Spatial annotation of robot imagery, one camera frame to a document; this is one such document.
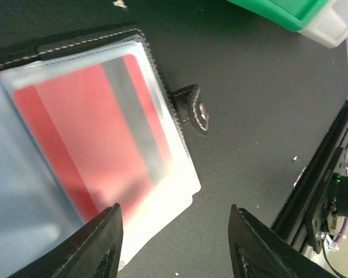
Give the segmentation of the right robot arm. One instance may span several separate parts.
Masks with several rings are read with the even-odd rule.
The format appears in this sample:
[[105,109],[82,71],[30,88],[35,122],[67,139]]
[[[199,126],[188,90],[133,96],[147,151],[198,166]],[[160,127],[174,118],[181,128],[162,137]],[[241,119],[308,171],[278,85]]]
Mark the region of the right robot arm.
[[334,212],[348,218],[348,176],[334,173],[329,183],[328,196]]

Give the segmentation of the red white card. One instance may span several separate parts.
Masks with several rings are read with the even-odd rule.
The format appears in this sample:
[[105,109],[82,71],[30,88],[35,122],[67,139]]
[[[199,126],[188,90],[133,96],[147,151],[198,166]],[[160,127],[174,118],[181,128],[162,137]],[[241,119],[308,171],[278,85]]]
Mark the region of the red white card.
[[14,104],[82,218],[115,203],[143,218],[173,158],[138,57],[18,74]]

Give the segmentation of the black leather card holder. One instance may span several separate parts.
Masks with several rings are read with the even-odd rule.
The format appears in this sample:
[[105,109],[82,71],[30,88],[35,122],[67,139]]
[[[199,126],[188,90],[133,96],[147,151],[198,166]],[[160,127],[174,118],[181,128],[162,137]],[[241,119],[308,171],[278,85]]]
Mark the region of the black leather card holder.
[[0,277],[114,204],[124,268],[201,188],[186,123],[208,132],[200,87],[170,93],[135,27],[0,50]]

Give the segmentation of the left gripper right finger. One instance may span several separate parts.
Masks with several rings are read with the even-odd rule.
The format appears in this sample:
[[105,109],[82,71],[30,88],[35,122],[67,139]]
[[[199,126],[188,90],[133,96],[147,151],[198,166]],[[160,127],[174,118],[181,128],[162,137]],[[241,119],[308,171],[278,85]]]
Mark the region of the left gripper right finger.
[[341,277],[303,256],[244,208],[232,205],[228,237],[234,277]]

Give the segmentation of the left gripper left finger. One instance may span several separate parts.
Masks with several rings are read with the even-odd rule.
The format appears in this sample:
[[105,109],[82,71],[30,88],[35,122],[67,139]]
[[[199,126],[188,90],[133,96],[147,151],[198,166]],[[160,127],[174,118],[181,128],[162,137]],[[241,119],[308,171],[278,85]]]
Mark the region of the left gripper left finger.
[[116,203],[11,277],[117,277],[123,234]]

